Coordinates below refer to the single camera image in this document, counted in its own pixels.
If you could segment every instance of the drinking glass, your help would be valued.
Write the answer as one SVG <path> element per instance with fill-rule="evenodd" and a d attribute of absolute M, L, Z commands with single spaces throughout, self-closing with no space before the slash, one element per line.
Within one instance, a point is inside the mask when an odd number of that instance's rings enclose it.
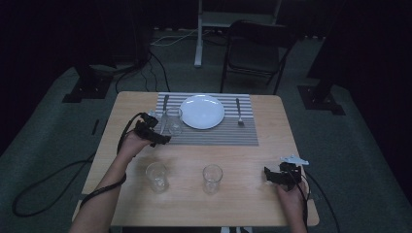
<path fill-rule="evenodd" d="M 151 188 L 156 193 L 164 192 L 169 186 L 166 167 L 161 162 L 155 162 L 146 169 L 146 177 L 151 183 Z"/>
<path fill-rule="evenodd" d="M 182 115 L 180 108 L 170 108 L 166 111 L 167 127 L 172 136 L 177 136 L 183 131 Z"/>
<path fill-rule="evenodd" d="M 203 169 L 203 191 L 208 194 L 218 192 L 223 170 L 216 164 L 211 164 Z"/>

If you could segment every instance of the person's left hand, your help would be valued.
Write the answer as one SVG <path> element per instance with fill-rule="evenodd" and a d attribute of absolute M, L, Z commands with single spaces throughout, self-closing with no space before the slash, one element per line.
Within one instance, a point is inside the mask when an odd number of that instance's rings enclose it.
<path fill-rule="evenodd" d="M 145 146 L 151 143 L 151 141 L 142 139 L 133 131 L 130 131 L 124 137 L 118 156 L 130 162 L 133 157 L 136 156 L 136 154 L 138 154 Z"/>

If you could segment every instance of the hand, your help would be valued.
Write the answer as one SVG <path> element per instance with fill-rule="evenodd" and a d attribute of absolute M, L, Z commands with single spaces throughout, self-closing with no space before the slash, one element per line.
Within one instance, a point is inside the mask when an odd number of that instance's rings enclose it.
<path fill-rule="evenodd" d="M 275 186 L 276 193 L 278 194 L 288 224 L 290 226 L 303 224 L 303 209 L 305 200 L 302 197 L 302 194 L 300 193 L 297 185 L 290 191 L 285 191 L 278 184 L 276 184 Z M 305 183 L 300 183 L 299 186 L 302 189 L 303 194 L 306 195 Z"/>
<path fill-rule="evenodd" d="M 124 158 L 127 162 L 130 162 L 136 154 L 151 143 L 151 141 L 142 139 L 133 131 L 130 131 L 124 136 L 118 157 Z"/>

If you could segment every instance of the white desk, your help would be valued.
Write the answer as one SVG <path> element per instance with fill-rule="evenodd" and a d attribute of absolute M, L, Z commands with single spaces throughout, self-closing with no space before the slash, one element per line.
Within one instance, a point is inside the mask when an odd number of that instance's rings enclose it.
<path fill-rule="evenodd" d="M 203 52 L 203 39 L 202 28 L 203 26 L 211 27 L 229 27 L 231 23 L 238 19 L 245 19 L 250 21 L 257 21 L 262 23 L 276 23 L 279 9 L 281 7 L 282 0 L 276 1 L 276 6 L 273 15 L 258 15 L 258 14 L 237 14 L 237 13 L 222 13 L 222 12 L 203 12 L 203 0 L 199 0 L 199 11 L 197 16 L 197 45 L 196 55 L 194 58 L 194 67 L 200 67 L 202 65 L 202 52 Z"/>

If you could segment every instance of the dark background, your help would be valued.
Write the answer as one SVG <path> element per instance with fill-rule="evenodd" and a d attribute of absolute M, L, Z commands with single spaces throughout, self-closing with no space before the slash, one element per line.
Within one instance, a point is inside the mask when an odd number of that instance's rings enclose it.
<path fill-rule="evenodd" d="M 271 13 L 267 6 L 273 5 L 204 2 L 205 10 L 256 13 Z M 74 65 L 74 53 L 88 64 L 114 67 L 144 59 L 153 27 L 196 28 L 197 7 L 195 0 L 0 1 L 1 152 L 52 82 Z M 308 77 L 350 90 L 409 200 L 411 13 L 410 0 L 285 0 L 279 16 L 302 36 L 326 37 Z"/>

